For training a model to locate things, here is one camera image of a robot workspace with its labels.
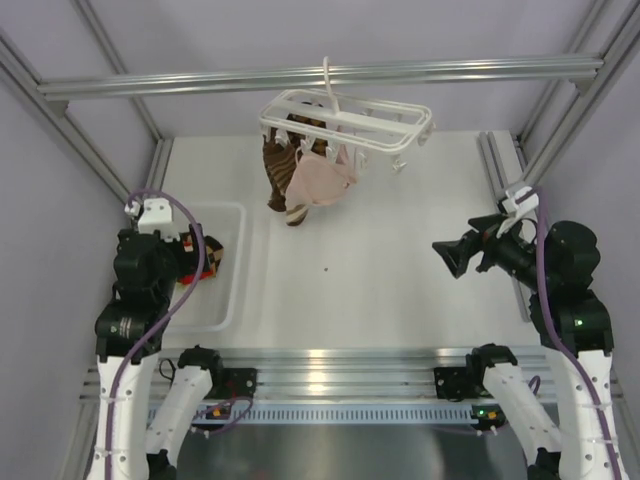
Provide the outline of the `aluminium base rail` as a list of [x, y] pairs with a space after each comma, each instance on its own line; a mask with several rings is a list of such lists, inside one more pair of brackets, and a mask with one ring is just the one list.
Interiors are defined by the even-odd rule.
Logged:
[[257, 371], [259, 400], [411, 403], [435, 401], [434, 370], [463, 367], [469, 352], [469, 348], [226, 348], [220, 354], [227, 368]]

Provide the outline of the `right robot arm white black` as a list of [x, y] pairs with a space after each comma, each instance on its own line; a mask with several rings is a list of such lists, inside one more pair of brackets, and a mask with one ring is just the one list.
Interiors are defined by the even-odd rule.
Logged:
[[467, 354], [467, 385], [496, 401], [519, 441], [528, 478], [625, 479], [612, 406], [611, 318], [591, 288], [601, 260], [597, 237], [580, 223], [559, 221], [526, 241], [520, 223], [499, 231], [505, 219], [473, 218], [460, 239], [432, 247], [456, 278], [479, 255], [478, 272], [499, 268], [530, 289], [529, 314], [555, 384], [559, 419], [547, 413], [507, 346], [490, 343]]

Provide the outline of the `white plastic basket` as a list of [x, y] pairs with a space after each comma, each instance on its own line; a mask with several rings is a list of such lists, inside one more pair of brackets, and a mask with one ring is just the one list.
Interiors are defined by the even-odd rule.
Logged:
[[167, 332], [174, 335], [218, 333], [229, 327], [236, 316], [247, 211], [240, 203], [231, 201], [196, 202], [187, 208], [202, 226], [211, 267], [173, 315]]

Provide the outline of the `red beige animal sock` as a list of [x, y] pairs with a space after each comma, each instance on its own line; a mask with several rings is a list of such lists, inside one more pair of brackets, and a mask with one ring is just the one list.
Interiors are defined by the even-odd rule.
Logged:
[[[199, 262], [199, 251], [195, 240], [191, 239], [190, 235], [187, 235], [182, 240], [183, 253], [179, 259], [179, 277], [177, 282], [180, 285], [187, 286], [193, 283], [195, 279], [195, 273], [197, 271], [197, 265]], [[208, 259], [205, 247], [205, 260], [204, 268], [208, 265]]]

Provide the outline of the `aluminium top crossbar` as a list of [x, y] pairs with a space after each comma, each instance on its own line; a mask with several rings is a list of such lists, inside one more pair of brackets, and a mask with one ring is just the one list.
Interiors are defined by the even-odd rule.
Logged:
[[118, 74], [45, 79], [37, 87], [49, 100], [133, 98], [233, 93], [326, 85], [403, 85], [527, 80], [593, 80], [603, 68], [596, 54], [562, 54], [496, 59], [399, 61], [360, 65], [257, 68], [233, 71]]

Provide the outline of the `brown striped sock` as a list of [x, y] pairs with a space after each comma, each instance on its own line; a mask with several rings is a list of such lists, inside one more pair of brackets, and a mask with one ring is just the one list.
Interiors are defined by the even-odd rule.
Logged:
[[308, 207], [305, 205], [287, 207], [285, 193], [296, 168], [295, 151], [300, 146], [303, 136], [296, 132], [288, 132], [289, 142], [286, 146], [282, 146], [276, 140], [276, 133], [277, 130], [271, 128], [269, 135], [263, 136], [262, 158], [265, 173], [271, 185], [267, 205], [275, 212], [285, 213], [286, 223], [289, 226], [297, 226], [304, 221]]

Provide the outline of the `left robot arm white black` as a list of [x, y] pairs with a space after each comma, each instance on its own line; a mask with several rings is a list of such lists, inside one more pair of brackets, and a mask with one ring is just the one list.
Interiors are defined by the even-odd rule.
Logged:
[[223, 258], [213, 237], [206, 236], [204, 246], [201, 262], [193, 230], [169, 242], [133, 229], [118, 234], [112, 298], [95, 324], [100, 391], [91, 479], [176, 478], [198, 405], [225, 388], [219, 352], [194, 346], [180, 355], [169, 393], [154, 418], [147, 417], [166, 329], [161, 320], [174, 288], [215, 276]]

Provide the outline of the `brown argyle sock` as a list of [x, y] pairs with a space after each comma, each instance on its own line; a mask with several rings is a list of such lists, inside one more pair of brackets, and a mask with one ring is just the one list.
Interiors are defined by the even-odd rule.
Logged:
[[216, 277], [222, 258], [224, 255], [224, 246], [211, 236], [204, 237], [208, 265], [204, 268], [200, 278]]

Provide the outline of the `pink beige sock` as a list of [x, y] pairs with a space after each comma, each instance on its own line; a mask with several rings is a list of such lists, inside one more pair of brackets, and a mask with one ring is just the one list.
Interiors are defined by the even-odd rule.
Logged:
[[341, 200], [358, 181], [345, 146], [339, 148], [334, 161], [300, 148], [294, 160], [295, 169], [285, 191], [285, 222], [290, 227], [305, 220], [310, 206], [325, 207]]

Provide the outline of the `white plastic clip hanger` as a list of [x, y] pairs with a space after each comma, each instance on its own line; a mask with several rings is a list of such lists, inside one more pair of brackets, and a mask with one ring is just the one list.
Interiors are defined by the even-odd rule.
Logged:
[[325, 57], [323, 87], [289, 89], [276, 96], [259, 114], [262, 135], [274, 136], [279, 145], [286, 146], [290, 143], [288, 135], [297, 134], [301, 137], [300, 148], [306, 153], [323, 140], [331, 161], [337, 159], [342, 147], [351, 148], [361, 169], [371, 156], [385, 156], [393, 171], [400, 173], [407, 165], [402, 159], [404, 152], [413, 145], [424, 145], [435, 129], [431, 110], [422, 105], [337, 93], [331, 80], [330, 60]]

